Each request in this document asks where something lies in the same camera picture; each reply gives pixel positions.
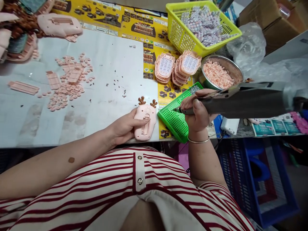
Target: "yellow plastic basket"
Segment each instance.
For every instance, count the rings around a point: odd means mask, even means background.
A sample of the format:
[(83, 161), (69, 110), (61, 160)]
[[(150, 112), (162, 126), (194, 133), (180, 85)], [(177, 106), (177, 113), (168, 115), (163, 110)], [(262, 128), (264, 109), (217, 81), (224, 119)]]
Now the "yellow plastic basket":
[(222, 12), (220, 12), (220, 23), (223, 27), (223, 33), (238, 33), (238, 35), (210, 47), (205, 47), (181, 21), (182, 13), (191, 13), (194, 6), (202, 8), (205, 5), (209, 7), (210, 11), (219, 11), (217, 6), (210, 1), (168, 3), (166, 5), (166, 10), (168, 12), (168, 38), (180, 53), (183, 53), (186, 50), (191, 50), (195, 51), (199, 56), (205, 57), (220, 49), (227, 42), (242, 35), (240, 29), (238, 29)]

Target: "red and white striped shirt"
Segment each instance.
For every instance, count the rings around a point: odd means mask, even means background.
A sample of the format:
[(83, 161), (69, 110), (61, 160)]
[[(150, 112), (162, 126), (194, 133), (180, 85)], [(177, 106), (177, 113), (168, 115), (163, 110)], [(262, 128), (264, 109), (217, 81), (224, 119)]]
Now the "red and white striped shirt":
[(119, 230), (140, 199), (155, 203), (166, 231), (253, 230), (228, 189), (196, 187), (174, 159), (131, 147), (109, 151), (37, 197), (0, 201), (0, 231)]

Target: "bangle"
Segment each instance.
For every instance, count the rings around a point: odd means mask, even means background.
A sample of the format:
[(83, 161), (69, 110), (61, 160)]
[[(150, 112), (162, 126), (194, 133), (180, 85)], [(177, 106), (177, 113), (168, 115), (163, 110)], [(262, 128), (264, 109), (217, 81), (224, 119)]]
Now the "bangle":
[(210, 136), (208, 137), (208, 139), (206, 141), (192, 141), (192, 140), (189, 139), (189, 136), (187, 136), (187, 138), (188, 138), (188, 141), (190, 141), (191, 143), (206, 143), (207, 141), (210, 140)]

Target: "woman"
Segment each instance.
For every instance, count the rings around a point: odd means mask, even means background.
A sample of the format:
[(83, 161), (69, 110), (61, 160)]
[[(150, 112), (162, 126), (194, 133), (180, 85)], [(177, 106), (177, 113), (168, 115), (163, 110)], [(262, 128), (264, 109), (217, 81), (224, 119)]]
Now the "woman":
[[(211, 90), (203, 89), (196, 95)], [(196, 95), (182, 108), (191, 177), (149, 147), (113, 149), (133, 138), (136, 109), (107, 128), (28, 159), (0, 175), (0, 231), (253, 230), (227, 189)]]

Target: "white table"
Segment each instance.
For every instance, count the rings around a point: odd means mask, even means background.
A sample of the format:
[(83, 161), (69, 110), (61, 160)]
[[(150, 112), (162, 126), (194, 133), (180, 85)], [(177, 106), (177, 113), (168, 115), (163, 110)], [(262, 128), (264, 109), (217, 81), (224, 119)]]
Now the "white table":
[[(141, 96), (147, 103), (158, 100), (157, 82), (143, 79), (141, 42), (84, 30), (76, 43), (43, 38), (38, 47), (39, 62), (0, 65), (0, 148), (68, 143), (107, 127), (135, 108)], [(69, 101), (64, 109), (51, 112), (47, 108), (49, 98), (37, 98), (7, 86), (9, 81), (21, 81), (39, 87), (39, 94), (47, 92), (50, 86), (46, 71), (55, 71), (58, 76), (64, 73), (55, 58), (70, 55), (78, 60), (82, 52), (91, 59), (94, 72), (87, 77), (95, 76), (95, 85), (83, 82), (85, 93)], [(150, 141), (159, 141), (158, 122)]]

